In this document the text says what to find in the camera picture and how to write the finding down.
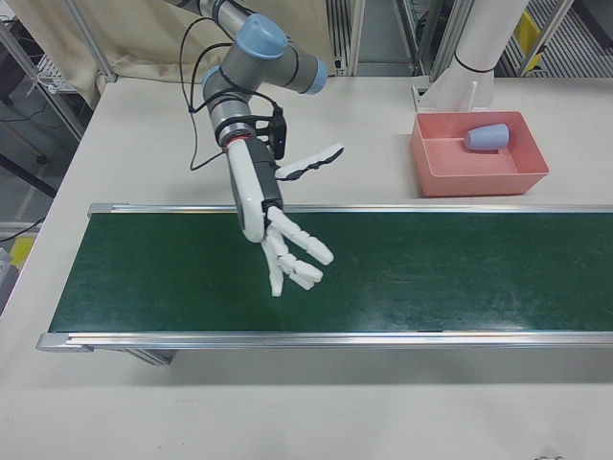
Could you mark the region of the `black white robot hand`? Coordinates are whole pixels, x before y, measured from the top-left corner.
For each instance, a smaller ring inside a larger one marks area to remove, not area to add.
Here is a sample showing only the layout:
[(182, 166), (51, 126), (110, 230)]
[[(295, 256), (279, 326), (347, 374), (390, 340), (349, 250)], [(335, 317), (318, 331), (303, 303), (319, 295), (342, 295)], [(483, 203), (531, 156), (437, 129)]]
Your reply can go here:
[(268, 264), (271, 293), (275, 297), (282, 295), (285, 278), (305, 290), (313, 288), (323, 278), (319, 268), (291, 254), (286, 241), (298, 245), (322, 265), (334, 260), (333, 253), (323, 242), (284, 213), (278, 183), (296, 180), (310, 170), (329, 164), (343, 151), (343, 145), (335, 144), (279, 167), (268, 146), (256, 137), (237, 137), (225, 148), (242, 233), (248, 241), (261, 246)]

